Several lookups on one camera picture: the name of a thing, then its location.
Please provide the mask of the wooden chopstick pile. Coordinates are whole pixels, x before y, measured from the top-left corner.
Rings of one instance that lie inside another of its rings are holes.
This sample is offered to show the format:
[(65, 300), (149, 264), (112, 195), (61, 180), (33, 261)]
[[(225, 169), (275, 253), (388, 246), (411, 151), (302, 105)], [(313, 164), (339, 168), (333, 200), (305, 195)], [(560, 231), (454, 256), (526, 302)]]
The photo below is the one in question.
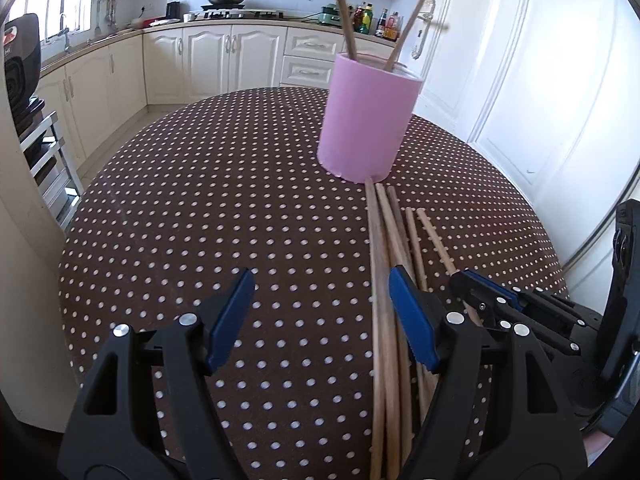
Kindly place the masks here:
[(364, 184), (367, 200), (367, 218), (370, 247), (371, 297), (372, 297), (372, 353), (373, 353), (373, 415), (370, 478), (382, 478), (385, 434), (385, 387), (382, 377), (382, 278), (384, 262), (383, 234), (380, 207), (375, 186), (371, 179)]
[(398, 367), (398, 343), (396, 335), (396, 314), (390, 300), (388, 278), (393, 255), (390, 252), (390, 242), (384, 217), (382, 199), (382, 184), (375, 185), (375, 197), (378, 200), (378, 249), (382, 262), (378, 277), (381, 281), (380, 309), (381, 309), (381, 351), (382, 351), (382, 379), (385, 390), (385, 426), (386, 426), (386, 478), (396, 479), (400, 473), (401, 463), (401, 414), (400, 414), (400, 382)]

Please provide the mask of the wooden chopstick with ridges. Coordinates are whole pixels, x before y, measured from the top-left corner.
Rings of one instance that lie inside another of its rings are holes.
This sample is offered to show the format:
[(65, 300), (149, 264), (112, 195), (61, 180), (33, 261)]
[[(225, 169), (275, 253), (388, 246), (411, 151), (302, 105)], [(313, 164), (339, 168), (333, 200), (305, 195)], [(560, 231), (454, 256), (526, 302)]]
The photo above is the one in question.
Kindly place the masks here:
[[(439, 235), (437, 234), (437, 231), (433, 226), (433, 223), (431, 222), (430, 218), (427, 217), (425, 210), (423, 208), (418, 208), (416, 210), (416, 213), (418, 214), (418, 217), (422, 223), (422, 226), (424, 227), (424, 230), (426, 231), (428, 238), (430, 239), (436, 252), (438, 253), (440, 260), (442, 260), (442, 264), (444, 265), (446, 272), (448, 273), (450, 278), (452, 278), (454, 274), (458, 272), (458, 269), (454, 265), (454, 260), (452, 260), (452, 258), (448, 254), (444, 243), (442, 242)], [(471, 321), (477, 326), (482, 326), (483, 322), (480, 319), (480, 316), (478, 315), (477, 310), (475, 310), (465, 301), (462, 301), (462, 304), (463, 304), (465, 313), (468, 315)]]

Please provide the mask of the kitchen faucet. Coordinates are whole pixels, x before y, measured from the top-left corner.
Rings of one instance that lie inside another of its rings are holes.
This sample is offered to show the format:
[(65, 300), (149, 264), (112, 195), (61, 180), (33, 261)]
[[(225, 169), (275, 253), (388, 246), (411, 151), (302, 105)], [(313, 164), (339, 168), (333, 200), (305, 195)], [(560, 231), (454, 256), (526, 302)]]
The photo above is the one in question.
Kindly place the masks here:
[(58, 36), (62, 37), (64, 40), (63, 52), (65, 54), (69, 54), (70, 53), (70, 28), (68, 27), (68, 19), (66, 18), (66, 13), (64, 11), (62, 11), (60, 15), (60, 25), (61, 25), (61, 30), (58, 33)]

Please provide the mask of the brown polka dot tablecloth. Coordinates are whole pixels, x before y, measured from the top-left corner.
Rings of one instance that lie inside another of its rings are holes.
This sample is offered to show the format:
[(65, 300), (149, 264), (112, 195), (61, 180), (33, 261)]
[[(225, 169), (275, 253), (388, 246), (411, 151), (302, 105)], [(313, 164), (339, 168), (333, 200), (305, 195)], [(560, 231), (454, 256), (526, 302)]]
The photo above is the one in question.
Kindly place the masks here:
[[(345, 181), (318, 162), (327, 98), (316, 89), (244, 90), (153, 122), (85, 190), (62, 252), (58, 296), (81, 388), (115, 326), (159, 330), (225, 292), (242, 270), (253, 273), (253, 301), (229, 359), (206, 379), (243, 479), (371, 479), (366, 182)], [(418, 208), (458, 272), (565, 292), (533, 209), (455, 136), (412, 118), (390, 174), (372, 182), (382, 184), (389, 242), (390, 187), (407, 253), (397, 266), (414, 281), (405, 218), (413, 209), (422, 292), (447, 310), (468, 316)], [(482, 440), (491, 371), (480, 371), (471, 456)], [(152, 381), (165, 453), (182, 460), (161, 368)]]

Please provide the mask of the white door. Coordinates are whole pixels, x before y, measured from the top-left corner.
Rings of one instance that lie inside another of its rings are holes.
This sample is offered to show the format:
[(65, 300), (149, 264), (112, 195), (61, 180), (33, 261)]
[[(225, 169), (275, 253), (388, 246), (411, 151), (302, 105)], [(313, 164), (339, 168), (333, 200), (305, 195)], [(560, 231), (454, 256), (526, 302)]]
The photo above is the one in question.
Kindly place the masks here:
[(570, 296), (602, 309), (614, 210), (639, 194), (639, 18), (630, 0), (436, 0), (416, 111), (475, 148), (541, 221)]

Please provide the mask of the pink cylindrical utensil holder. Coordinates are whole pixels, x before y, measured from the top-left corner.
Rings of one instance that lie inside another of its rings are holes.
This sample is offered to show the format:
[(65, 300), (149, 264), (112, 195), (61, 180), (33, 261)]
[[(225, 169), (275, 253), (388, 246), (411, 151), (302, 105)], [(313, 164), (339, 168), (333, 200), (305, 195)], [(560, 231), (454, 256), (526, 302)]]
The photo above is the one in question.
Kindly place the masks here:
[(388, 177), (423, 86), (406, 66), (386, 70), (385, 63), (365, 53), (335, 58), (317, 157), (326, 171), (352, 183)]

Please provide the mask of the metal shelf rack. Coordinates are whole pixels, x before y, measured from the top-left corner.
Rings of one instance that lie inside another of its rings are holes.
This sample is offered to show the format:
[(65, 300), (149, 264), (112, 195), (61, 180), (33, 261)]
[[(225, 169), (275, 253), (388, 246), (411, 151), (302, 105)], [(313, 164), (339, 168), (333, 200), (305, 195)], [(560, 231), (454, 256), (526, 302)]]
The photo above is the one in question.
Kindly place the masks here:
[(85, 189), (72, 161), (58, 114), (51, 112), (18, 138), (44, 203), (58, 226), (67, 232)]

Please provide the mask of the orange sauce bottle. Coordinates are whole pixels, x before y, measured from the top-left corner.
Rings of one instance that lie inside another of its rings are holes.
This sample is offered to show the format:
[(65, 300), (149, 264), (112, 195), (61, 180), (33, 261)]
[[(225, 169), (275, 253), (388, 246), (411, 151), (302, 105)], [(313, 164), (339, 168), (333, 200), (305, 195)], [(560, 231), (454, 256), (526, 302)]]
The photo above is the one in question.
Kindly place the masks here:
[(390, 41), (396, 41), (400, 32), (400, 16), (397, 12), (393, 12), (387, 18), (384, 28), (384, 38)]

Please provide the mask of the lower cream cabinets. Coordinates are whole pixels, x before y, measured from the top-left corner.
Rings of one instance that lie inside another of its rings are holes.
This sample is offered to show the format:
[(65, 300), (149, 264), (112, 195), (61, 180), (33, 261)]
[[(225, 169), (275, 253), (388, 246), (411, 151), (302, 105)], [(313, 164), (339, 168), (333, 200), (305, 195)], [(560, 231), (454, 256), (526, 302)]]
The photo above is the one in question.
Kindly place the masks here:
[(81, 167), (150, 106), (253, 88), (326, 88), (345, 49), (339, 29), (296, 21), (150, 27), (48, 63), (36, 93), (58, 115), (70, 158)]

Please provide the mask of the dark sauce bottle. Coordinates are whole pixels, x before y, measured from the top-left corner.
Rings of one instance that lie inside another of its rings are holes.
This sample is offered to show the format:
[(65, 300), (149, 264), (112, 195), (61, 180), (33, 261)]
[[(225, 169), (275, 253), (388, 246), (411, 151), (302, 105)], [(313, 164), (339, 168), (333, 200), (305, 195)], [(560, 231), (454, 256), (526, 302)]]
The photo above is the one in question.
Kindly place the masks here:
[(388, 10), (386, 8), (383, 9), (380, 17), (378, 18), (378, 24), (376, 24), (376, 29), (375, 29), (375, 36), (377, 36), (378, 38), (384, 38), (385, 37), (385, 31), (386, 31), (386, 21), (387, 21), (387, 12)]

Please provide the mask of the green bottle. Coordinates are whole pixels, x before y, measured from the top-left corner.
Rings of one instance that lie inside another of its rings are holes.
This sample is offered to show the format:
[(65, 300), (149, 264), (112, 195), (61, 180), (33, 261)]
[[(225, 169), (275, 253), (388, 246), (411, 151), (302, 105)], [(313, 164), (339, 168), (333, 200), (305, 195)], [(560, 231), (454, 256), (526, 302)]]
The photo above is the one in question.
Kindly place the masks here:
[(359, 32), (363, 35), (369, 35), (371, 30), (371, 24), (373, 20), (373, 6), (371, 3), (367, 3), (362, 8), (362, 17), (359, 26)]

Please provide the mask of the green electric cooker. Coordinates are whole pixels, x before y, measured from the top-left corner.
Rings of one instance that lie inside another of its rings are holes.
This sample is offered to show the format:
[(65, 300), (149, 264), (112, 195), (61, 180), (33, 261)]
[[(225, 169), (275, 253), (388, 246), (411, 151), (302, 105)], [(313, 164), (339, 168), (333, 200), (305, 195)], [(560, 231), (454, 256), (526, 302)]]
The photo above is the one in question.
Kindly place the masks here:
[(343, 23), (340, 7), (336, 3), (322, 6), (318, 21), (321, 25), (341, 27)]

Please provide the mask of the black electric kettle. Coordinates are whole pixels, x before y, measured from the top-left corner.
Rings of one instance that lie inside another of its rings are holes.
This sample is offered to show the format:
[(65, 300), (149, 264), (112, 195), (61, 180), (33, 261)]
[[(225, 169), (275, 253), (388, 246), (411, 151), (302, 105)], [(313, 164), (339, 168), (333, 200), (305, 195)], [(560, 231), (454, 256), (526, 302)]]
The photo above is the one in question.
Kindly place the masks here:
[(166, 4), (166, 18), (168, 20), (181, 20), (182, 4), (180, 1), (171, 1)]

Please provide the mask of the gas stove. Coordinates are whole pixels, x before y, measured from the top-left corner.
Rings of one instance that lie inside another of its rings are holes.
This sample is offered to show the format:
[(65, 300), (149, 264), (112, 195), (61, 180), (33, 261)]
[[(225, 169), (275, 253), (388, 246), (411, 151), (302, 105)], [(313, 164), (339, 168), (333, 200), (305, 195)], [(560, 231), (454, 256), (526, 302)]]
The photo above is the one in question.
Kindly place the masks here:
[(201, 12), (195, 14), (195, 21), (210, 20), (271, 20), (283, 21), (284, 12), (279, 10), (260, 9), (214, 9), (203, 8)]

